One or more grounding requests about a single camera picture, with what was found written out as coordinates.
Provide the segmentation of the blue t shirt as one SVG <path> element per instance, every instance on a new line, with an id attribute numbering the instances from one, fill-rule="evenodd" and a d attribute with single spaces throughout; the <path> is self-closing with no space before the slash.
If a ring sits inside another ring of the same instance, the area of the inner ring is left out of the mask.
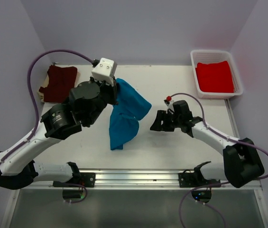
<path id="1" fill-rule="evenodd" d="M 118 78 L 118 104 L 113 106 L 110 115 L 110 149 L 122 150 L 123 145 L 136 137 L 141 121 L 150 111 L 152 104 L 141 96 L 125 80 Z"/>

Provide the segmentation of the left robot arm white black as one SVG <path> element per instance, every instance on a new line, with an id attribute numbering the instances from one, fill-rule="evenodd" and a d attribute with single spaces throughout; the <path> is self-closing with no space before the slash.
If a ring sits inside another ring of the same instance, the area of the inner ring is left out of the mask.
<path id="1" fill-rule="evenodd" d="M 56 187 L 77 187 L 83 182 L 74 162 L 62 165 L 37 163 L 47 148 L 95 123 L 104 108 L 116 105 L 118 83 L 114 76 L 89 81 L 72 88 L 69 96 L 41 116 L 36 129 L 15 149 L 0 152 L 0 187 L 18 190 L 33 182 L 53 181 Z"/>

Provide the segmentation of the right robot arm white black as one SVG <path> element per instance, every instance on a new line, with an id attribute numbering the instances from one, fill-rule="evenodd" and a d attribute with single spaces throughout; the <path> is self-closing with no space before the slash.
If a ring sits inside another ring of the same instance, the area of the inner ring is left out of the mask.
<path id="1" fill-rule="evenodd" d="M 181 132 L 209 145 L 223 157 L 222 162 L 205 161 L 192 170 L 183 171 L 180 177 L 189 186 L 202 187 L 226 180 L 240 188 L 264 174 L 262 161 L 252 140 L 241 140 L 216 129 L 211 130 L 203 118 L 193 116 L 185 100 L 173 101 L 167 98 L 164 102 L 167 109 L 157 112 L 150 130 L 173 132 L 179 128 Z"/>

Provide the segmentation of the dark red folded t shirt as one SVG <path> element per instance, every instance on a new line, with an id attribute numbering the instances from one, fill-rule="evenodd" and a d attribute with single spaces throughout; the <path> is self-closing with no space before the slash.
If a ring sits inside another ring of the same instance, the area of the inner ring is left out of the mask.
<path id="1" fill-rule="evenodd" d="M 45 103 L 62 103 L 74 88 L 78 76 L 77 68 L 51 65 L 47 71 L 49 84 L 44 88 Z"/>

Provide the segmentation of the beige folded t shirt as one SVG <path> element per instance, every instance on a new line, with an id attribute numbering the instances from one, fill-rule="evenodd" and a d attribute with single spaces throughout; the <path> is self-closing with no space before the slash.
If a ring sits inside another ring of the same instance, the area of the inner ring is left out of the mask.
<path id="1" fill-rule="evenodd" d="M 49 84 L 49 76 L 47 75 L 43 84 L 41 85 L 41 87 L 39 88 L 37 94 L 39 96 L 39 99 L 42 103 L 44 103 L 44 88 L 46 88 Z"/>

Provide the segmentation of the bright red t shirt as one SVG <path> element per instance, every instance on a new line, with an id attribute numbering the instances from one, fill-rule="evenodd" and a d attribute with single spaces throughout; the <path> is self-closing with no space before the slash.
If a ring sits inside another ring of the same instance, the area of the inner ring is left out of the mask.
<path id="1" fill-rule="evenodd" d="M 231 70 L 227 61 L 212 64 L 198 63 L 195 70 L 198 85 L 202 92 L 234 92 Z"/>

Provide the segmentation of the white plastic basket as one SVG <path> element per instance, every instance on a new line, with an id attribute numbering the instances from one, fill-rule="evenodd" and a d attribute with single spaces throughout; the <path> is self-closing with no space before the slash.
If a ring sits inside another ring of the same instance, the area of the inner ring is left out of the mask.
<path id="1" fill-rule="evenodd" d="M 201 99 L 229 99 L 234 96 L 242 95 L 243 93 L 243 87 L 241 84 L 241 79 L 237 70 L 237 67 L 235 65 L 235 62 L 233 60 L 232 55 L 227 51 L 221 51 L 221 50 L 192 50 L 190 53 L 191 56 L 191 62 L 193 67 L 193 74 L 197 89 L 197 96 Z M 196 76 L 196 70 L 198 63 L 203 64 L 212 64 L 212 63 L 219 63 L 227 61 L 232 75 L 233 80 L 233 86 L 234 86 L 234 92 L 233 93 L 208 93 L 208 92 L 202 92 L 198 85 L 198 80 Z"/>

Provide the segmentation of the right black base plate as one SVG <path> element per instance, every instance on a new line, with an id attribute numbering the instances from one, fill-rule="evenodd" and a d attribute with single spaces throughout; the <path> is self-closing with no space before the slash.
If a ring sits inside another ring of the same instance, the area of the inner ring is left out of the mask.
<path id="1" fill-rule="evenodd" d="M 206 180 L 200 171 L 184 170 L 178 173 L 178 182 L 180 188 L 195 188 L 209 184 L 220 184 L 219 180 Z"/>

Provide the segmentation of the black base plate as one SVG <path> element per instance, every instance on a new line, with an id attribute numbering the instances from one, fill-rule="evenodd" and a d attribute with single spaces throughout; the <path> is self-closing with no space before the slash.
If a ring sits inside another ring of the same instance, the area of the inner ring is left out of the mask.
<path id="1" fill-rule="evenodd" d="M 178 173 L 178 182 L 180 188 L 195 188 L 209 184 L 220 184 L 219 180 L 206 180 L 200 171 L 184 170 Z"/>
<path id="2" fill-rule="evenodd" d="M 95 173 L 93 172 L 80 172 L 74 174 L 73 177 L 67 182 L 54 181 L 53 187 L 79 187 L 93 188 L 95 186 Z"/>

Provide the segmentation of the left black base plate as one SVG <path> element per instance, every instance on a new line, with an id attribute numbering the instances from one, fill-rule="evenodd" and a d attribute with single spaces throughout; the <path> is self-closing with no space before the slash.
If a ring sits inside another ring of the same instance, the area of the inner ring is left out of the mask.
<path id="1" fill-rule="evenodd" d="M 53 187 L 79 187 L 93 188 L 95 186 L 95 173 L 93 172 L 80 172 L 74 174 L 73 177 L 67 182 L 54 181 Z"/>

